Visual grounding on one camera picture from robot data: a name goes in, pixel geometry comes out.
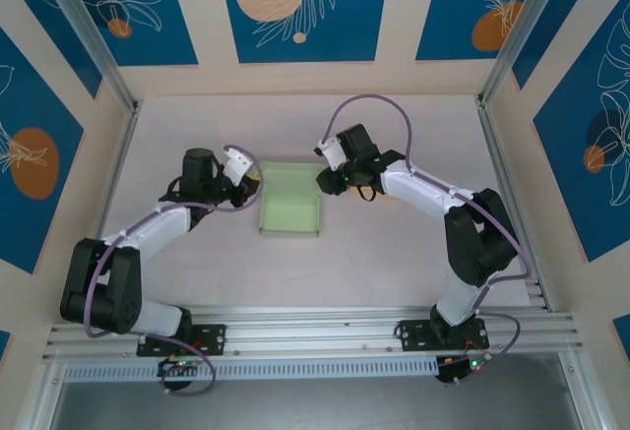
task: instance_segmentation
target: orange circle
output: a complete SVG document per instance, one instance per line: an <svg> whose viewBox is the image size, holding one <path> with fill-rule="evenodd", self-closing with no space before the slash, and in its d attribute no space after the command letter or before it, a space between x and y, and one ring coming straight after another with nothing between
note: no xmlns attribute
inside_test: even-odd
<svg viewBox="0 0 630 430"><path fill-rule="evenodd" d="M59 152L50 135L39 128L24 128L13 137L9 152L18 158L11 163L11 175L20 192L37 201L50 196L59 176ZM31 154L37 162L29 160Z"/></svg>
<svg viewBox="0 0 630 430"><path fill-rule="evenodd" d="M295 41L297 44L303 43L304 41L306 41L306 35L299 31L293 36L293 41Z"/></svg>
<svg viewBox="0 0 630 430"><path fill-rule="evenodd" d="M491 10L481 17L472 31L472 45L479 51L501 49L509 29L521 12L521 7L523 7L523 2L508 2L503 4L501 9ZM508 17L507 29L504 27L504 16Z"/></svg>
<svg viewBox="0 0 630 430"><path fill-rule="evenodd" d="M584 166L592 173L601 171L604 164L603 150L597 145L592 145L584 152Z"/></svg>
<svg viewBox="0 0 630 430"><path fill-rule="evenodd" d="M124 20L111 19L107 23L107 28L114 36L118 36L119 38L128 38L131 36L131 26Z"/></svg>

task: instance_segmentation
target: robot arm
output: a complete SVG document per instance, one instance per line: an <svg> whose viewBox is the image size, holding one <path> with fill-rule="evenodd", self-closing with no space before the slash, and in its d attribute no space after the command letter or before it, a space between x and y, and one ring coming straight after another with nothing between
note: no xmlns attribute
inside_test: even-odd
<svg viewBox="0 0 630 430"><path fill-rule="evenodd" d="M413 166L409 170L402 154L381 154L363 125L320 142L315 153L329 164L317 177L324 193L339 195L348 187L369 188L402 199L445 222L449 264L454 274L446 293L431 311L431 329L444 347L452 346L461 338L458 328L463 330L473 317L474 304L488 280L507 268L516 256L503 235L454 194L480 204L513 232L499 195L490 189L474 193L448 185ZM435 180L445 189L420 177Z"/></svg>
<svg viewBox="0 0 630 430"><path fill-rule="evenodd" d="M96 266L107 248L116 242L101 270L102 275L109 272L109 280L107 284L97 284L94 291L91 324L120 335L129 332L177 335L187 342L192 327L190 313L144 299L141 270L155 253L193 229L211 211L190 203L216 206L229 200L235 207L241 207L256 192L258 181L245 175L253 160L235 149L228 149L226 154L229 161L223 166L209 150L188 150L182 176L170 183L153 214L137 223L133 231L121 231L100 240L81 240L70 263L61 316L70 322L83 322Z"/></svg>

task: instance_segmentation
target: green container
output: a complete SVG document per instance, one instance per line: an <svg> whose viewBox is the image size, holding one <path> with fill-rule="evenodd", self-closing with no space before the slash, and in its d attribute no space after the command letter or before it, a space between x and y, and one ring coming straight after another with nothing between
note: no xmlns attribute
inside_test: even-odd
<svg viewBox="0 0 630 430"><path fill-rule="evenodd" d="M265 184L260 209L261 234L317 236L321 191L315 178L322 164L261 163Z"/></svg>

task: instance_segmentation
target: wall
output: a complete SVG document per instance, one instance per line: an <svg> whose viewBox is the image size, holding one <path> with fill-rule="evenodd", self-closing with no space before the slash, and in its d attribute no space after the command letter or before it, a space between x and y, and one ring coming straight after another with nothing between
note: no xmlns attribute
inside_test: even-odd
<svg viewBox="0 0 630 430"><path fill-rule="evenodd" d="M83 1L137 98L475 93L523 2Z"/></svg>
<svg viewBox="0 0 630 430"><path fill-rule="evenodd" d="M489 106L557 306L574 313L620 428L630 363L612 320L630 312L629 3L576 0L523 88L510 76Z"/></svg>
<svg viewBox="0 0 630 430"><path fill-rule="evenodd" d="M0 143L0 330L10 334L0 428L10 429L59 320L73 245L95 231L126 115L106 83L91 91L76 76L81 57L71 67L23 0L0 2L0 123L10 137Z"/></svg>

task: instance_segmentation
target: white floor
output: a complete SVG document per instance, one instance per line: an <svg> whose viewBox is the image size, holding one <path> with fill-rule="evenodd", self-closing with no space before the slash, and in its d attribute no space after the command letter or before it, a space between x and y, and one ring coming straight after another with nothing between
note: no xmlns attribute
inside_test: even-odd
<svg viewBox="0 0 630 430"><path fill-rule="evenodd" d="M227 143L261 159L319 162L312 152L343 95L167 96L144 102L105 233L152 208L189 148ZM412 162L461 187L496 188L473 98L397 95L414 129ZM405 125L380 100L346 108L333 133L362 122L381 151L405 148ZM397 200L326 197L317 238L258 233L258 206L212 214L143 271L146 296L179 305L432 305L449 275L444 226ZM520 270L514 262L506 274ZM485 305L529 305L525 285L491 291Z"/></svg>

